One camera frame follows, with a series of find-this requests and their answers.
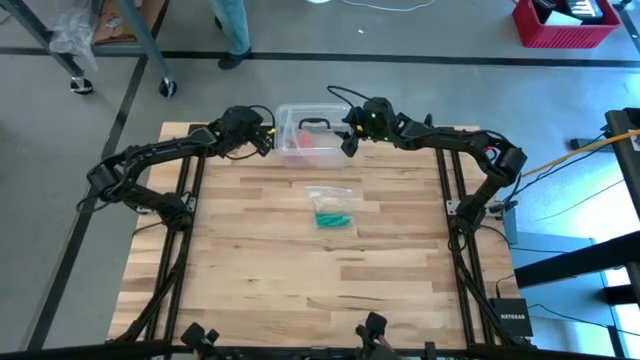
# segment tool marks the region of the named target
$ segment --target plastic storage box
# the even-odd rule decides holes
[[[348,131],[342,104],[286,104],[276,110],[276,148],[287,167],[340,168],[347,156],[334,131]]]
[[[620,18],[609,0],[597,0],[604,20],[599,25],[543,25],[532,0],[520,0],[513,11],[522,45],[530,48],[590,49],[598,46],[614,29]]]

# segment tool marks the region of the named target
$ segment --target floor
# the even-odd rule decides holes
[[[45,23],[52,23],[54,2],[26,2]],[[486,57],[616,64],[640,60],[623,27],[593,50],[524,48],[509,16],[513,4],[508,0],[440,0],[410,13],[381,12],[337,0],[323,5],[302,0],[246,4],[253,48],[261,53],[455,57],[457,63]],[[631,7],[628,12],[640,26],[640,9]],[[163,50],[224,51],[203,0],[171,2],[158,43]],[[15,19],[9,19],[0,25],[2,47],[36,44]],[[73,228],[74,206],[87,191],[84,176],[100,156],[137,63],[135,58],[98,58],[99,72],[88,74],[96,92],[80,97],[67,91],[68,75],[51,58],[0,55],[0,161],[7,169],[0,175],[0,196],[5,199],[0,220],[5,234],[0,241],[0,352],[25,346]],[[129,112],[118,150],[155,141],[164,121],[210,121],[233,104],[275,108],[282,103],[336,102],[324,88],[338,84],[385,96],[397,110],[417,119],[429,112],[438,125],[499,131],[525,149],[530,169],[565,154],[570,138],[597,136],[607,110],[638,106],[640,98],[640,71],[633,66],[251,60],[222,72],[213,59],[171,59],[169,65],[179,83],[178,94],[171,100],[160,97],[158,72],[147,66],[130,109],[123,109]],[[601,241],[637,229],[623,185],[543,219],[620,179],[611,155],[596,154],[573,165],[519,196],[518,230]],[[135,220],[121,205],[93,216],[46,346],[104,340]],[[624,281],[619,273],[610,275],[610,282]],[[637,307],[628,312],[637,316]],[[625,319],[631,318],[621,316],[625,329],[640,331]],[[540,330],[535,341],[541,347],[611,351],[606,331],[602,335],[590,325],[545,318],[534,326]],[[585,340],[592,338],[585,338],[585,333],[597,341]],[[631,336],[627,340],[631,353],[640,357],[640,341]]]

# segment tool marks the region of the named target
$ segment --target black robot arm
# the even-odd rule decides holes
[[[350,125],[351,131],[338,135],[344,140],[342,150],[350,157],[355,155],[359,140],[388,141],[409,151],[436,148],[470,154],[487,178],[475,194],[461,199],[456,209],[454,226],[463,232],[476,231],[486,213],[487,203],[498,190],[515,182],[527,160],[522,149],[498,133],[435,128],[431,115],[420,123],[402,113],[395,114],[385,98],[372,98],[362,107],[353,107],[343,121]],[[494,160],[487,156],[488,148],[497,151]]]
[[[155,211],[169,230],[184,230],[193,219],[181,194],[159,194],[136,184],[149,166],[190,156],[225,157],[229,152],[251,143],[256,153],[265,156],[272,147],[271,136],[261,127],[263,118],[250,107],[234,106],[223,116],[189,136],[131,146],[110,156],[89,171],[87,179],[105,202],[123,202],[133,210]]]

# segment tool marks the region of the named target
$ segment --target jeans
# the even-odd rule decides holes
[[[229,42],[228,52],[231,55],[241,55],[249,51],[251,44],[244,0],[209,0],[209,3]]]

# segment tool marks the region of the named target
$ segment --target butcher block tabletop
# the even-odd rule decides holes
[[[185,136],[189,125],[165,123],[160,140]],[[237,156],[252,151],[248,145]],[[471,157],[461,157],[473,193],[485,176]],[[180,164],[154,166],[147,186],[175,191]],[[314,227],[306,187],[316,185],[353,190],[353,227]],[[361,345],[356,325],[375,311],[387,318],[386,337],[396,348],[419,349],[425,341],[439,349],[466,347],[434,150],[361,142],[350,165],[338,170],[289,169],[275,151],[238,161],[209,158],[197,201],[175,343],[198,322],[220,333],[220,346],[355,347]],[[137,226],[158,220],[140,216]],[[493,219],[484,224],[503,230]],[[110,338],[123,333],[151,298],[165,233],[156,226],[133,238]],[[508,246],[484,228],[476,238],[487,296],[493,297],[496,281],[513,273]],[[518,296],[513,278],[502,281],[500,291]],[[469,298],[482,342],[477,305]]]

